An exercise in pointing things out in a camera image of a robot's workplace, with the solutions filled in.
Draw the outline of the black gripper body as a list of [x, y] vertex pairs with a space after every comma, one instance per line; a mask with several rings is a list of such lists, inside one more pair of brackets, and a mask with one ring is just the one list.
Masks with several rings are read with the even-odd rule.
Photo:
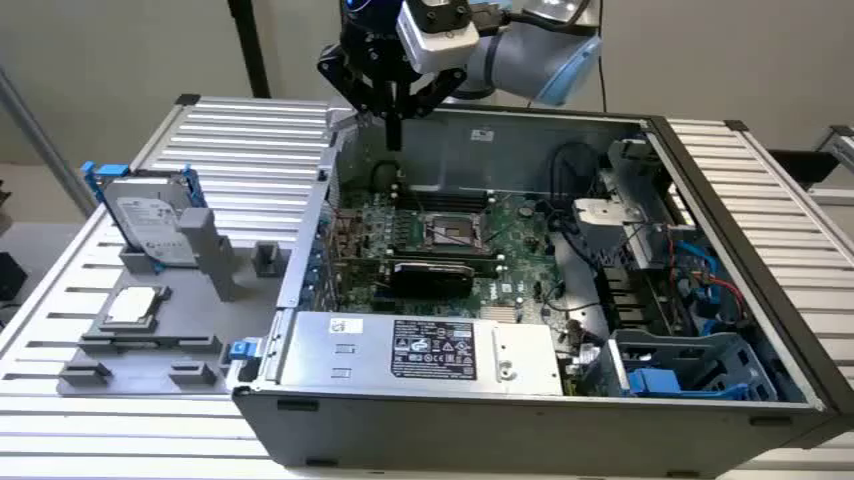
[[402, 0], [340, 2], [340, 46], [348, 64], [372, 83], [418, 80], [396, 32], [402, 4]]

